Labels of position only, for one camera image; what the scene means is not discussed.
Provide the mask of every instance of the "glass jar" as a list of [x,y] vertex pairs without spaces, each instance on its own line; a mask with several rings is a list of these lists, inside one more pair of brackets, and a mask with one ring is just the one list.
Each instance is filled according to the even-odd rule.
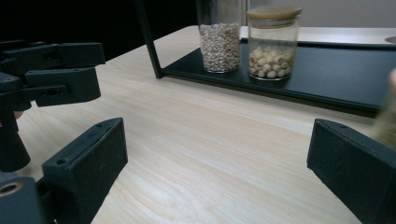
[[196,0],[204,69],[233,71],[240,64],[242,0]]
[[291,76],[302,9],[255,7],[247,12],[249,74],[264,80]]
[[384,108],[376,116],[370,137],[396,150],[396,69],[389,76],[390,93]]

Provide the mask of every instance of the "black plastic bracket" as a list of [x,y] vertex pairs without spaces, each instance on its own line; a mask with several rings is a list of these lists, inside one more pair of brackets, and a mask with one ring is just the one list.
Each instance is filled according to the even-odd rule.
[[0,183],[1,223],[89,224],[127,162],[123,120],[100,122],[44,162],[37,183]]
[[396,223],[396,151],[317,119],[307,166],[362,223]]

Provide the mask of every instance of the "white wall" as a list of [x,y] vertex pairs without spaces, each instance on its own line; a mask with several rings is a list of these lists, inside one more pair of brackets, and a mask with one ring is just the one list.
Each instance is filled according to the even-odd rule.
[[245,0],[250,5],[294,5],[303,8],[304,27],[396,28],[396,0]]

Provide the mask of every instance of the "black shelf surface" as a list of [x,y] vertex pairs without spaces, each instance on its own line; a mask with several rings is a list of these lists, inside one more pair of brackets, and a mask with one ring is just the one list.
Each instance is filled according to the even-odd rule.
[[396,68],[396,48],[390,45],[345,45],[300,42],[292,75],[283,80],[259,80],[248,74],[248,43],[241,42],[241,65],[228,73],[204,70],[199,49],[166,66],[166,76],[187,77],[254,91],[274,93],[373,116],[389,91],[389,72]]

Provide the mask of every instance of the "dark background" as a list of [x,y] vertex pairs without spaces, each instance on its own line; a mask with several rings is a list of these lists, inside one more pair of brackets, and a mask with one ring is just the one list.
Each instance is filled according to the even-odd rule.
[[[196,24],[194,0],[143,0],[154,38]],[[0,41],[100,42],[110,60],[145,44],[134,0],[1,0]]]

